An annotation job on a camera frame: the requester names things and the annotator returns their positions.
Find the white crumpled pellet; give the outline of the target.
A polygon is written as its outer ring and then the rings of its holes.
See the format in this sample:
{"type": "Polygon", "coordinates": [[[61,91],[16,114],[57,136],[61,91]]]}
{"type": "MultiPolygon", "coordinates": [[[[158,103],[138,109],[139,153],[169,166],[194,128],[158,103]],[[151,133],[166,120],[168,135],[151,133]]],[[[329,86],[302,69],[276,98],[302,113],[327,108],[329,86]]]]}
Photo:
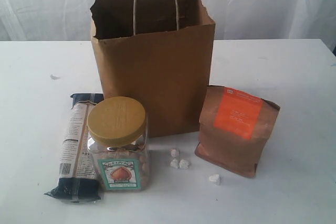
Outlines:
{"type": "Polygon", "coordinates": [[[179,150],[177,150],[175,148],[170,150],[170,156],[172,158],[178,158],[179,155],[180,155],[180,151],[179,150]]]}
{"type": "Polygon", "coordinates": [[[179,160],[177,158],[174,158],[170,162],[170,166],[175,169],[179,169],[179,160]]]}
{"type": "Polygon", "coordinates": [[[221,183],[219,174],[210,175],[208,180],[215,185],[219,185],[221,183]]]}
{"type": "Polygon", "coordinates": [[[178,165],[179,165],[179,169],[188,169],[190,166],[190,163],[189,161],[185,159],[181,159],[178,165]]]}

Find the large brown paper bag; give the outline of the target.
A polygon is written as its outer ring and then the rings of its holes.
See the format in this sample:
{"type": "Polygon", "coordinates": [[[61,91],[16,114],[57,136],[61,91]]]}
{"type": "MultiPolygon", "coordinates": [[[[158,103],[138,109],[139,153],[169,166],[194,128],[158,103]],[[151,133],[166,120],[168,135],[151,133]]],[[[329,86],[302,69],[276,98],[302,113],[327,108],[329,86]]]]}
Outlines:
{"type": "Polygon", "coordinates": [[[198,131],[215,35],[202,0],[95,0],[90,11],[104,97],[141,102],[150,137],[198,131]]]}

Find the white crumpled pellet middle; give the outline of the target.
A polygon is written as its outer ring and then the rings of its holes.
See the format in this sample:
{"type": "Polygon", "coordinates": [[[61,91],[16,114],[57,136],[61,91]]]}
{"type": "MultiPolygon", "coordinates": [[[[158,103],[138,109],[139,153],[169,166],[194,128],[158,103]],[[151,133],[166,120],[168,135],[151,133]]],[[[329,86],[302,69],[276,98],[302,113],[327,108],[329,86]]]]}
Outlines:
{"type": "Polygon", "coordinates": [[[190,166],[190,163],[189,161],[185,159],[181,159],[178,165],[179,165],[179,169],[188,169],[190,166]]]}

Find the white paper scrap on table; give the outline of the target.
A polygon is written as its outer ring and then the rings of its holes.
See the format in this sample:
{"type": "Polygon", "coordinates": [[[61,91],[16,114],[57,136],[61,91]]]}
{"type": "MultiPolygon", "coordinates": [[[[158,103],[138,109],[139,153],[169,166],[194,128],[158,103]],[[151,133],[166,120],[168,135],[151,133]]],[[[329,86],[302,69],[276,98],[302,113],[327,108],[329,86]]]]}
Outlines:
{"type": "Polygon", "coordinates": [[[57,76],[54,76],[54,75],[50,75],[50,78],[52,79],[52,80],[58,80],[58,79],[60,79],[60,77],[57,77],[57,76]]]}

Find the nut jar with yellow lid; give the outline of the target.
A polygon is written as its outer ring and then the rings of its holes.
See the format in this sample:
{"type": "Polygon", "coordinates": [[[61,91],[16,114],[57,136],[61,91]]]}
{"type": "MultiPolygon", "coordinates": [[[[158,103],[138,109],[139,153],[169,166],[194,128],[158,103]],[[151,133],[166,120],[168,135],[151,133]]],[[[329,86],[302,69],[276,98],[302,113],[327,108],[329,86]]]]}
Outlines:
{"type": "Polygon", "coordinates": [[[89,112],[87,147],[104,191],[141,191],[147,187],[147,122],[144,106],[129,97],[105,99],[89,112]]]}

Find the white backdrop curtain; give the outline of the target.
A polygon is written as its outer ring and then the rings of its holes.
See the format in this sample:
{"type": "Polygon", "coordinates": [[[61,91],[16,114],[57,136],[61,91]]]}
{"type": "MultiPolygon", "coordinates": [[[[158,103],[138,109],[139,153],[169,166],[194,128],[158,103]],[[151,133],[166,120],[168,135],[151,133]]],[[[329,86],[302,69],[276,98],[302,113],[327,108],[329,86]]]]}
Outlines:
{"type": "MultiPolygon", "coordinates": [[[[1,0],[1,40],[89,40],[95,0],[1,0]]],[[[216,39],[319,38],[335,47],[335,0],[202,0],[216,39]]]]}

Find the white crumpled pellet lower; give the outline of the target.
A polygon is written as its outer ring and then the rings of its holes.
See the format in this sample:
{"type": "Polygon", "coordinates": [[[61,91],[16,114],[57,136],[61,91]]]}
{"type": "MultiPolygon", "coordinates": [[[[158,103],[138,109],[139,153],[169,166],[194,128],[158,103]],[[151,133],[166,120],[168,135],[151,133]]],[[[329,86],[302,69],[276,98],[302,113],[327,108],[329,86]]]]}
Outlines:
{"type": "Polygon", "coordinates": [[[175,169],[179,169],[179,160],[177,158],[174,158],[170,162],[170,166],[175,169]]]}

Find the brown pouch with orange label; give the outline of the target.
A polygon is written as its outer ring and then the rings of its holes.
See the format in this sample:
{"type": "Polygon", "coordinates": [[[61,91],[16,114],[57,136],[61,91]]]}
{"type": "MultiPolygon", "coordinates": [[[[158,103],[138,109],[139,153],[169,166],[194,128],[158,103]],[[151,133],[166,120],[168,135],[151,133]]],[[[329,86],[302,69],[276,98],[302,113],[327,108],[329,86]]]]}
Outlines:
{"type": "Polygon", "coordinates": [[[280,106],[249,93],[209,86],[195,154],[243,177],[255,177],[280,106]]]}

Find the white crumpled pellet right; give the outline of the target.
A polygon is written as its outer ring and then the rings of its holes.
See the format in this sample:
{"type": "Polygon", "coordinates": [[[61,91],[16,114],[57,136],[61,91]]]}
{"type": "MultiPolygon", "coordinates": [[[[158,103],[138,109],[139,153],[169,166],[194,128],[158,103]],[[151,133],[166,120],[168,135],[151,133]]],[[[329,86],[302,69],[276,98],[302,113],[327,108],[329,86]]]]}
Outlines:
{"type": "Polygon", "coordinates": [[[210,175],[208,180],[215,185],[219,185],[221,183],[219,174],[210,175]]]}

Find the dark noodle packet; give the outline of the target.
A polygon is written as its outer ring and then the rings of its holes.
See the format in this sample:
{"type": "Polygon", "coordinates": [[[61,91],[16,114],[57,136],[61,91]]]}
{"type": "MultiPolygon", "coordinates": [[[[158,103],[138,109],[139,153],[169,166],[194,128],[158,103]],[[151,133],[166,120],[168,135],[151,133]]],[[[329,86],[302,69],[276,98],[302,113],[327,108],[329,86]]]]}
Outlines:
{"type": "Polygon", "coordinates": [[[73,204],[93,202],[101,198],[96,171],[87,148],[87,117],[104,97],[101,93],[74,93],[71,98],[72,109],[62,141],[58,184],[45,195],[73,204]]]}

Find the white crumpled pellet upper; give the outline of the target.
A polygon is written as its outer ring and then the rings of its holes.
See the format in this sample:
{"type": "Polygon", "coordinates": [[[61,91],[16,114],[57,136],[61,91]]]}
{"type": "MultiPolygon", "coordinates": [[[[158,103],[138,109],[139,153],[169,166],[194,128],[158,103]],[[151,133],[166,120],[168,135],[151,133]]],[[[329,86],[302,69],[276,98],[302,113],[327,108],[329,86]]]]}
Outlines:
{"type": "Polygon", "coordinates": [[[180,155],[180,151],[179,150],[177,150],[175,148],[170,150],[170,156],[172,158],[178,158],[179,155],[180,155]]]}

